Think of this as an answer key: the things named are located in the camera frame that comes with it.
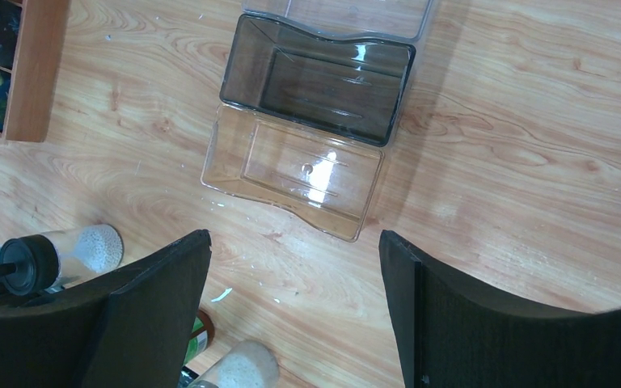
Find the wood grain surface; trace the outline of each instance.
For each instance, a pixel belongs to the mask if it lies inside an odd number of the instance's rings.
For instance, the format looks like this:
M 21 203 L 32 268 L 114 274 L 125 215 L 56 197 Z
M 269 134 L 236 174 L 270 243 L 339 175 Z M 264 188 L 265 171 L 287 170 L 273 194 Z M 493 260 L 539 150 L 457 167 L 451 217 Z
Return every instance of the wood grain surface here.
M 0 243 L 108 222 L 132 261 L 210 229 L 217 333 L 190 366 L 256 338 L 281 386 L 403 385 L 382 229 L 522 297 L 621 306 L 621 2 L 442 0 L 353 244 L 199 182 L 240 13 L 72 0 L 46 142 L 0 139 Z

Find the wooden shelf edge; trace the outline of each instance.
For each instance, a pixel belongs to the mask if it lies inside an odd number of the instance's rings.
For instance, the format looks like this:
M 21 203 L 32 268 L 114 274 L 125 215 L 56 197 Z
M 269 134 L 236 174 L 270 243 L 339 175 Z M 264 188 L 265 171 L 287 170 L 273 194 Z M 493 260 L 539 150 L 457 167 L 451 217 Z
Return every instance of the wooden shelf edge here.
M 49 130 L 70 0 L 23 0 L 2 138 L 42 142 Z
M 12 73 L 13 73 L 13 70 L 8 69 L 8 68 L 6 68 L 6 67 L 2 67 L 2 66 L 0 66 L 0 70 L 1 70 L 1 71 L 5 71 L 5 72 L 6 72 L 6 73 L 8 73 L 8 74 L 12 74 Z

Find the plastic container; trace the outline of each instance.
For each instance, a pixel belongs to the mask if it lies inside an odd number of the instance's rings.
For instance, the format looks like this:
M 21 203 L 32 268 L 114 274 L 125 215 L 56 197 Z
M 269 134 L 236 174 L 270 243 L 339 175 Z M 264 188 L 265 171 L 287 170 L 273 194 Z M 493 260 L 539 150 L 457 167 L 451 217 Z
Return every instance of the plastic container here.
M 308 27 L 321 36 L 378 36 L 407 43 L 425 30 L 434 0 L 244 0 L 243 10 Z
M 242 15 L 220 99 L 381 147 L 398 118 L 415 55 L 410 44 L 326 39 Z
M 270 349 L 243 341 L 188 388 L 273 388 L 279 378 L 280 367 Z
M 353 241 L 383 158 L 376 147 L 223 105 L 201 182 L 288 210 L 323 232 Z
M 244 0 L 201 182 L 355 241 L 436 0 Z

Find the glass jar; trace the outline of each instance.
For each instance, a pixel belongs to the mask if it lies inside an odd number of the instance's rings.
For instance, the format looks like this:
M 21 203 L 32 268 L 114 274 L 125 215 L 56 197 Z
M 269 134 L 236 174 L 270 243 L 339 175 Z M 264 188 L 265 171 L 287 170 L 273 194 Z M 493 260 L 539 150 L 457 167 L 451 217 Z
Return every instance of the glass jar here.
M 120 265 L 122 239 L 110 225 L 85 226 L 42 233 L 56 250 L 60 269 L 52 287 L 71 286 L 110 272 Z
M 187 355 L 184 357 L 183 365 L 186 365 L 196 356 L 203 353 L 213 343 L 214 336 L 215 325 L 213 325 L 213 321 L 205 311 L 199 310 L 194 320 L 192 336 L 189 339 Z
M 256 341 L 242 341 L 188 388 L 273 388 L 280 378 L 277 358 Z

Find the black cap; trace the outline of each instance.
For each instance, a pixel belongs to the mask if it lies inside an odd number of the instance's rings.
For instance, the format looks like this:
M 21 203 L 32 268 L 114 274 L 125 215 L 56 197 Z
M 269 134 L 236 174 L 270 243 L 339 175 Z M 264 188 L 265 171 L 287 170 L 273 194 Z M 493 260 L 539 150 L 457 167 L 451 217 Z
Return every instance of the black cap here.
M 15 264 L 17 269 L 0 281 L 15 295 L 51 287 L 60 271 L 56 248 L 41 234 L 6 241 L 0 250 L 0 264 L 6 263 Z

